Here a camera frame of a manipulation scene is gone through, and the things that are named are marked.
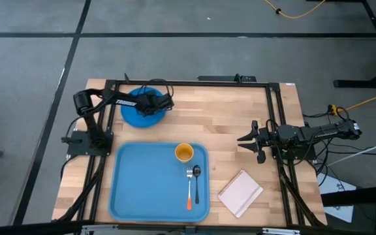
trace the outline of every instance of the blue tray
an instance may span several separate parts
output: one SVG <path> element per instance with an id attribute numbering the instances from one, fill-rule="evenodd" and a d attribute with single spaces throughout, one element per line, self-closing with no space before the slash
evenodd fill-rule
<path id="1" fill-rule="evenodd" d="M 208 153 L 190 144 L 194 157 L 181 163 L 175 157 L 179 143 L 124 144 L 116 156 L 108 211 L 119 221 L 199 222 L 210 210 Z M 199 204 L 195 204 L 195 177 L 191 181 L 193 209 L 187 210 L 187 167 L 198 165 Z"/>

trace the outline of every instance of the yellow cable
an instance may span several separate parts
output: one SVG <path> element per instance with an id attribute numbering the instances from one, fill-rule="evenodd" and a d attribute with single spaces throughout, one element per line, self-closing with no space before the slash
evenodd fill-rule
<path id="1" fill-rule="evenodd" d="M 351 110 L 351 109 L 353 109 L 353 108 L 356 108 L 356 107 L 358 107 L 358 106 L 361 106 L 361 105 L 363 105 L 363 104 L 366 104 L 367 102 L 371 102 L 371 101 L 374 101 L 374 100 L 376 100 L 376 97 L 374 97 L 374 98 L 370 98 L 370 99 L 368 99 L 368 100 L 366 100 L 366 101 L 364 101 L 364 102 L 360 102 L 359 104 L 356 104 L 356 105 L 350 106 L 350 107 L 347 108 L 346 110 Z"/>
<path id="2" fill-rule="evenodd" d="M 279 11 L 280 15 L 284 16 L 284 17 L 287 17 L 289 19 L 298 19 L 298 18 L 301 18 L 303 16 L 307 16 L 308 14 L 312 13 L 315 9 L 317 9 L 319 6 L 321 6 L 326 0 L 323 0 L 321 1 L 317 6 L 315 6 L 313 9 L 309 10 L 308 12 L 304 13 L 304 14 L 301 14 L 299 16 L 287 16 L 286 14 L 282 13 L 281 11 Z M 269 0 L 265 0 L 265 2 L 267 2 L 269 5 L 271 5 L 271 7 L 274 9 L 274 10 L 277 10 L 277 8 L 275 6 L 272 5 L 271 2 L 269 2 Z"/>

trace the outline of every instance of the orange handle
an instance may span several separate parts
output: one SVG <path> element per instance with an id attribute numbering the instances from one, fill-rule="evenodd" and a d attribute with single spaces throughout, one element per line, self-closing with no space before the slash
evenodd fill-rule
<path id="1" fill-rule="evenodd" d="M 191 210 L 191 198 L 188 198 L 188 203 L 187 203 L 187 210 Z"/>

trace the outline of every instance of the orange cup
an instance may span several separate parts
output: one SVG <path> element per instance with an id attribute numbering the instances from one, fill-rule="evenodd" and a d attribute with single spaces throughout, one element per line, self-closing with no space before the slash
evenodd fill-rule
<path id="1" fill-rule="evenodd" d="M 182 163 L 187 163 L 189 162 L 189 160 L 193 158 L 194 149 L 189 144 L 181 143 L 178 146 L 176 146 L 175 156 Z"/>

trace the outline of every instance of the white notepad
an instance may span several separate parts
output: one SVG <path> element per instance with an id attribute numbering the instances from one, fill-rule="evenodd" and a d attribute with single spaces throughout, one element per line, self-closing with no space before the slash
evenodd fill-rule
<path id="1" fill-rule="evenodd" d="M 263 188 L 246 171 L 241 170 L 219 193 L 218 198 L 239 218 L 262 191 Z"/>

